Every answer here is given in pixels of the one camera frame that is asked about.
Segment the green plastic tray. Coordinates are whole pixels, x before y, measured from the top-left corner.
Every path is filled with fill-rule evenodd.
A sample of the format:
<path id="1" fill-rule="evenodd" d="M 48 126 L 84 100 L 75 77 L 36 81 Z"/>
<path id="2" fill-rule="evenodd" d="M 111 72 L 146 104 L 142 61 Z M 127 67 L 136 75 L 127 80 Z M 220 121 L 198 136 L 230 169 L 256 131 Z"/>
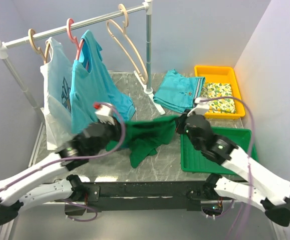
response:
<path id="1" fill-rule="evenodd" d="M 212 127 L 215 134 L 225 136 L 239 145 L 244 151 L 248 150 L 251 140 L 251 130 L 244 128 Z M 191 173 L 214 173 L 236 175 L 236 173 L 206 159 L 200 151 L 194 149 L 188 137 L 180 136 L 181 169 Z"/>

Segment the green t shirt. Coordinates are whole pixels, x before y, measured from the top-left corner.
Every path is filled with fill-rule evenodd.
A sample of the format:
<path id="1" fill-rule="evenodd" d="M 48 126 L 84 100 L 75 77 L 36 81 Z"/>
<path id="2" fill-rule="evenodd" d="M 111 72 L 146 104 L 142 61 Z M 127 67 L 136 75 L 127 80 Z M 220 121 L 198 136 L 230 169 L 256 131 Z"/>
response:
<path id="1" fill-rule="evenodd" d="M 170 144 L 175 134 L 177 118 L 176 115 L 168 115 L 150 121 L 125 122 L 126 136 L 121 148 L 131 151 L 131 167 L 137 168 L 147 156 L 156 155 L 159 146 Z"/>

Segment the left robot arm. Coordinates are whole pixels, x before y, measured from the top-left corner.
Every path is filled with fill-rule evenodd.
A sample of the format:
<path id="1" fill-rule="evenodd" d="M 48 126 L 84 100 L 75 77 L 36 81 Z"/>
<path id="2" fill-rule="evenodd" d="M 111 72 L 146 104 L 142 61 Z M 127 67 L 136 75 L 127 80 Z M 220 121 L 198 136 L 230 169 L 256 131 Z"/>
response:
<path id="1" fill-rule="evenodd" d="M 46 181 L 68 173 L 92 159 L 111 154 L 100 153 L 110 141 L 122 144 L 126 135 L 124 123 L 95 122 L 50 153 L 41 162 L 5 180 L 0 180 L 0 226 L 15 219 L 20 212 L 54 200 L 78 201 L 84 188 L 77 176 L 58 183 Z"/>

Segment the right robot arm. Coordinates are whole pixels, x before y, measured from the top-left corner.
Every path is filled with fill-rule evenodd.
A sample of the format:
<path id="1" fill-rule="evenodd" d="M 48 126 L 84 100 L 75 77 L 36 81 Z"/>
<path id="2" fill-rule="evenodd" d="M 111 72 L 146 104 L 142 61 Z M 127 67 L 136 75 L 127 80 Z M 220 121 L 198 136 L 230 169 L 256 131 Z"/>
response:
<path id="1" fill-rule="evenodd" d="M 213 200 L 221 196 L 238 200 L 261 210 L 280 226 L 290 225 L 290 181 L 255 161 L 230 138 L 216 133 L 202 115 L 184 113 L 175 122 L 176 132 L 186 135 L 193 148 L 207 160 L 248 182 L 241 184 L 212 173 L 203 185 L 205 198 Z"/>

